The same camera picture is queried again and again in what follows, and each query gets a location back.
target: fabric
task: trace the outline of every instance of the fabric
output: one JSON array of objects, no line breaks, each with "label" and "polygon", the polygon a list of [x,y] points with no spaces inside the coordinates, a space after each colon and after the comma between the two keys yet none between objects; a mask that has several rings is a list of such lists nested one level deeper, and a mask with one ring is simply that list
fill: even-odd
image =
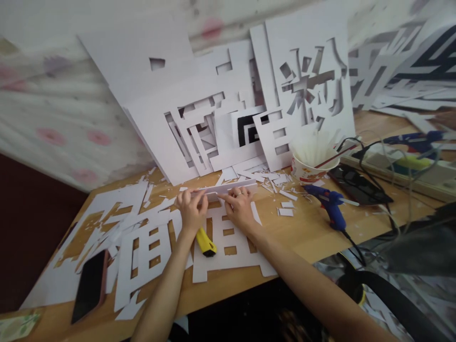
[{"label": "fabric", "polygon": [[[75,8],[65,11],[60,5],[70,1],[0,4],[0,153],[86,192],[153,166],[76,33],[162,4],[116,2],[106,12],[103,1],[71,2]],[[184,12],[193,51],[200,51],[247,38],[250,27],[310,2],[189,0],[166,6]],[[351,48],[430,5],[422,0],[346,2]]]}]

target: black smartphone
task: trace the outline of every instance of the black smartphone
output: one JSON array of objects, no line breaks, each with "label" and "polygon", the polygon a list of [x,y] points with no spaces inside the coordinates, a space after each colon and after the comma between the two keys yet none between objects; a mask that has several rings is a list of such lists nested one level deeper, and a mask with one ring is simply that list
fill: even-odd
[{"label": "black smartphone", "polygon": [[351,166],[340,164],[328,174],[352,200],[360,205],[371,206],[394,202],[390,196],[382,192]]},{"label": "black smartphone", "polygon": [[105,301],[107,249],[87,260],[82,267],[71,324],[80,321]]}]

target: wooden desk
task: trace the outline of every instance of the wooden desk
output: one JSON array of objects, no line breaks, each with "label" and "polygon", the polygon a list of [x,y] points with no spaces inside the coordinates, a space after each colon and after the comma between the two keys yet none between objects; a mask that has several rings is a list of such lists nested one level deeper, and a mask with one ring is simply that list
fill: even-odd
[{"label": "wooden desk", "polygon": [[[395,134],[397,130],[407,129],[407,123],[398,121],[381,114],[364,114],[357,116],[358,131],[365,129],[363,125],[373,128],[380,134]],[[216,172],[205,177],[190,180],[184,184],[189,188],[199,188],[214,185],[221,172]],[[74,223],[77,222],[87,209],[93,198],[102,192],[117,189],[127,184],[133,184],[147,172],[128,179],[115,182],[105,187],[92,191],[89,198],[76,216]],[[164,195],[167,198],[176,196],[179,192],[179,186],[173,187],[171,184],[160,182],[161,172],[157,169],[151,176],[150,181],[155,183],[152,191],[150,208],[157,206],[162,202]],[[405,192],[394,188],[387,182],[379,180],[386,192],[395,200],[391,205],[391,210],[397,219],[398,224],[402,225],[407,222],[408,218],[408,197]],[[325,180],[326,187],[331,190],[340,191],[340,189],[331,181]],[[286,188],[295,187],[299,191],[299,185],[288,185]],[[320,209],[319,202],[313,199],[310,203],[303,197],[299,197],[295,202],[296,211],[294,217],[277,216],[277,207],[280,207],[281,201],[288,199],[280,194],[271,194],[266,189],[259,187],[258,194],[254,197],[256,207],[264,229],[274,235],[284,245],[294,250],[297,254],[305,258],[310,263],[321,260],[336,252],[350,247],[349,241],[339,232],[332,230],[328,225],[327,214]],[[415,194],[412,198],[413,220],[432,214],[433,208],[441,206],[442,203],[425,196]],[[379,212],[375,208],[358,208],[353,206],[341,206],[341,211],[347,221],[347,231],[356,243],[361,243],[370,238],[376,237],[390,230],[390,223],[387,215],[373,215],[373,212]],[[73,243],[66,250],[67,257],[77,256],[83,248],[84,243],[92,233],[94,226],[88,227],[84,224]],[[170,227],[171,247],[175,245],[175,235]],[[211,271],[208,274],[208,282],[193,284],[192,267],[185,271],[180,293],[180,301],[177,315],[182,316],[203,308],[207,305],[225,299],[227,297],[248,290],[254,286],[264,283],[272,277],[264,278],[261,275],[260,268],[245,267],[238,269]],[[138,300],[147,298],[157,283],[157,279],[145,285],[138,296]],[[17,313],[1,315],[0,318],[26,315],[31,312],[40,312],[41,318],[29,336],[31,341],[121,341],[132,335],[134,327],[140,317],[138,314],[131,321],[114,321],[117,313],[114,313],[114,294],[108,295],[102,307],[93,312],[89,317],[70,326],[69,322],[73,310],[73,302],[52,305],[39,309],[22,310]]]}]

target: cable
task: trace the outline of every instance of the cable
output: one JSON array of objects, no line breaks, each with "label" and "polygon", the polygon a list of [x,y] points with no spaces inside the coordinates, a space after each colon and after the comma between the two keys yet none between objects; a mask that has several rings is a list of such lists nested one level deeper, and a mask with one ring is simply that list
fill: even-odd
[{"label": "cable", "polygon": [[357,257],[350,249],[348,249],[348,250],[355,256],[355,258],[359,261],[359,263],[361,265],[366,267],[366,260],[364,260],[364,255],[362,255],[360,249],[358,248],[358,245],[355,244],[355,242],[351,239],[352,237],[345,230],[342,230],[342,234],[351,242],[351,244],[353,245],[353,247],[356,249],[356,251],[358,252],[358,254],[360,256]]},{"label": "cable", "polygon": [[[363,132],[372,132],[372,133],[376,134],[374,131],[371,131],[371,130],[366,130],[366,131],[363,131]],[[393,172],[393,177],[392,177],[392,180],[391,180],[391,184],[394,185],[394,178],[395,178],[394,165],[392,164],[392,162],[389,160],[389,158],[388,158],[387,155],[386,155],[386,149],[385,149],[385,145],[384,145],[383,139],[381,138],[381,136],[379,136],[379,137],[380,137],[380,140],[378,140],[378,141],[376,141],[376,142],[373,142],[373,143],[371,143],[371,144],[369,144],[369,145],[367,145],[367,146],[364,146],[364,145],[362,144],[362,142],[361,142],[359,139],[357,139],[357,138],[352,138],[352,137],[350,137],[350,138],[345,138],[345,139],[342,141],[342,143],[340,144],[340,146],[339,146],[339,148],[338,148],[337,151],[340,151],[340,150],[342,149],[343,144],[344,144],[345,141],[348,140],[348,139],[350,139],[350,140],[355,140],[355,141],[359,142],[359,143],[361,144],[361,146],[362,146],[362,149],[359,151],[359,154],[360,154],[360,155],[359,155],[359,160],[360,160],[360,161],[359,161],[359,166],[360,166],[360,169],[361,169],[365,174],[368,175],[368,177],[372,180],[372,182],[373,182],[373,183],[374,183],[374,184],[375,184],[383,193],[385,193],[384,188],[376,181],[376,179],[374,179],[374,177],[373,177],[369,172],[366,171],[366,169],[365,169],[365,168],[363,167],[363,165],[362,165],[362,161],[363,161],[363,159],[364,159],[364,156],[365,156],[367,150],[368,150],[370,147],[372,147],[373,145],[375,145],[375,144],[377,144],[377,143],[381,143],[381,144],[382,144],[382,147],[383,147],[383,153],[384,153],[385,157],[387,158],[388,162],[390,163],[391,170],[392,170],[392,172]],[[410,225],[411,225],[411,222],[412,222],[412,187],[413,187],[413,183],[416,182],[420,177],[422,177],[425,173],[429,172],[432,168],[434,168],[434,167],[436,166],[437,162],[438,162],[439,159],[440,159],[440,155],[441,155],[441,151],[440,151],[440,150],[441,150],[441,147],[443,146],[443,144],[445,144],[445,143],[447,143],[447,142],[448,142],[448,141],[445,141],[445,142],[441,143],[438,147],[433,148],[431,151],[428,152],[428,153],[433,153],[434,151],[437,152],[437,155],[436,155],[436,158],[435,158],[434,162],[433,162],[432,165],[430,165],[429,167],[427,167],[427,168],[425,168],[425,169],[423,169],[423,170],[418,171],[418,172],[414,175],[414,177],[412,177],[410,165],[408,165],[408,167],[407,167],[407,169],[408,169],[408,174],[409,174],[409,175],[408,175],[408,179],[409,179],[409,182],[408,182],[408,200],[409,200],[409,201],[408,201],[408,212],[409,212],[409,213],[408,213],[407,224],[406,224],[406,226],[405,226],[404,231],[402,232],[402,234],[406,234],[406,232],[408,231],[408,229],[409,229],[409,227],[410,227]],[[400,153],[403,154],[404,159],[408,161],[407,155],[405,154],[404,151],[399,150],[399,149],[395,149],[395,150],[393,150],[392,152],[396,152],[396,151],[400,151]],[[383,241],[383,242],[381,242],[381,243],[379,243],[378,245],[376,245],[375,248],[377,248],[378,246],[380,246],[380,245],[382,245],[382,244],[384,244],[384,243],[386,243],[386,242],[391,242],[391,241],[392,241],[392,242],[394,243],[394,242],[400,237],[400,235],[401,235],[400,228],[398,227],[396,221],[394,220],[394,218],[393,218],[393,216],[392,216],[392,214],[391,214],[391,210],[390,210],[390,207],[389,207],[388,203],[385,203],[385,206],[386,206],[386,208],[384,208],[384,207],[381,206],[381,205],[380,205],[379,207],[380,207],[380,209],[382,209],[383,211],[385,211],[385,212],[388,214],[389,219],[390,219],[389,221],[390,221],[390,224],[391,224],[391,228],[393,229],[394,234],[393,234],[392,236],[391,236],[391,235],[390,235],[390,236],[387,236],[388,233],[387,233],[387,234],[384,234],[383,236],[386,237],[386,239],[385,239],[385,238],[379,238],[379,237],[377,237],[376,239],[378,239],[378,240],[380,240],[380,241]],[[357,250],[358,254],[360,255],[360,258],[357,257],[350,249],[349,249],[349,251],[356,257],[356,259],[357,259],[363,266],[366,267],[367,264],[366,264],[366,262],[365,262],[365,260],[364,260],[364,256],[362,255],[362,253],[361,253],[360,249],[358,248],[358,246],[353,242],[353,240],[351,239],[350,235],[348,235],[348,233],[346,233],[345,231],[343,231],[342,233],[345,235],[345,237],[346,237],[347,239],[350,240],[351,244],[353,245],[353,247]],[[373,258],[373,259],[369,262],[369,264],[371,264],[372,262],[374,262],[374,261],[377,259],[377,257],[381,254],[381,252],[383,252],[386,248],[388,248],[388,246],[389,246],[389,244],[388,244],[385,248],[383,248],[380,252],[378,252],[377,255],[375,256],[375,258]]]},{"label": "cable", "polygon": [[364,149],[364,144],[362,143],[361,140],[359,140],[358,138],[352,138],[352,137],[350,137],[350,138],[345,138],[344,140],[342,140],[341,144],[339,145],[339,148],[336,150],[337,152],[340,152],[340,151],[341,151],[343,144],[344,144],[347,140],[355,140],[355,141],[359,142],[360,145],[361,145],[361,147]]},{"label": "cable", "polygon": [[386,153],[386,147],[385,147],[385,143],[383,142],[383,138],[381,137],[380,134],[378,134],[376,131],[373,131],[373,130],[364,130],[364,131],[360,132],[360,135],[363,134],[364,132],[374,133],[374,135],[377,136],[378,139],[380,140],[381,148],[383,150],[383,155],[385,156],[386,160],[388,160],[389,167],[391,167],[391,173],[392,173],[391,185],[394,185],[394,179],[396,177],[396,172],[394,171],[394,165],[393,165],[392,161],[388,158],[388,155]]}]

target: cup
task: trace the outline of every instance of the cup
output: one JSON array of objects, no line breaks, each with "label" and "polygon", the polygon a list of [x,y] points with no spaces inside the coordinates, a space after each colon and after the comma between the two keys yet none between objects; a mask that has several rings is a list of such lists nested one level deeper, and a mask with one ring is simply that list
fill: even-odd
[{"label": "cup", "polygon": [[313,184],[321,179],[325,174],[327,174],[329,170],[339,165],[340,161],[340,158],[335,158],[328,162],[326,165],[323,165],[322,168],[316,169],[304,164],[293,154],[293,158],[291,160],[291,174],[295,176],[301,183]]}]

